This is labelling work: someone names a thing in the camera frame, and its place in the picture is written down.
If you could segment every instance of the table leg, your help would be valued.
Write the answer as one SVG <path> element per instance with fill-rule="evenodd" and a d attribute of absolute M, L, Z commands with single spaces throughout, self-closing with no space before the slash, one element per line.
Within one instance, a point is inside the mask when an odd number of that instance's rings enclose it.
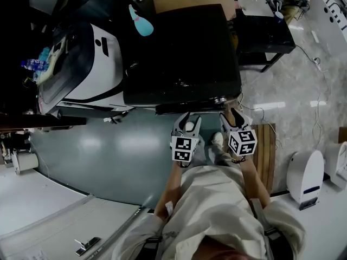
<path fill-rule="evenodd" d="M 271 66 L 273 66 L 281 57 L 283 56 L 282 53 L 277 53 L 273 58 L 271 59 L 271 63 L 264 66 L 264 68 L 261 70 L 261 72 L 267 71 Z"/>

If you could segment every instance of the gray tile floor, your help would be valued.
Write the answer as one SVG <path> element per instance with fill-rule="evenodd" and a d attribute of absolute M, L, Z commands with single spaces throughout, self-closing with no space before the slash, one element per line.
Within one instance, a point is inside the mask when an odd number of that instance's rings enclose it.
<path fill-rule="evenodd" d="M 265 120 L 277 126 L 274 192 L 286 189 L 288 160 L 295 151 L 324 151 L 327 142 L 337 141 L 338 127 L 347 125 L 347 54 L 329 57 L 314 42 L 305 18 L 294 20 L 290 30 L 296 44 L 320 57 L 328 72 L 321 73 L 299 48 L 266 73 L 241 72 L 242 104 L 263 107 Z M 318 96 L 320 142 L 319 127 L 313 128 Z M 265 122 L 262 110 L 244 111 L 255 124 Z M 101 198 L 154 207 L 169 176 L 170 133 L 177 117 L 137 109 L 119 125 L 92 119 L 67 131 L 37 131 L 32 143 L 41 156 L 40 169 L 50 177 Z M 203 115 L 205 140 L 219 129 L 217 114 Z"/>

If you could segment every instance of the white and black appliance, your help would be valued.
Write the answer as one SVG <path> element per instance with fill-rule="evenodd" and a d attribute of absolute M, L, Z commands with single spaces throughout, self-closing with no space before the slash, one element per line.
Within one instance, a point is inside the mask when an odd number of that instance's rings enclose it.
<path fill-rule="evenodd" d="M 123 100 L 123 63 L 117 38 L 86 22 L 57 30 L 53 46 L 63 52 L 51 78 L 39 87 L 41 113 L 78 116 L 78 109 L 131 109 Z"/>

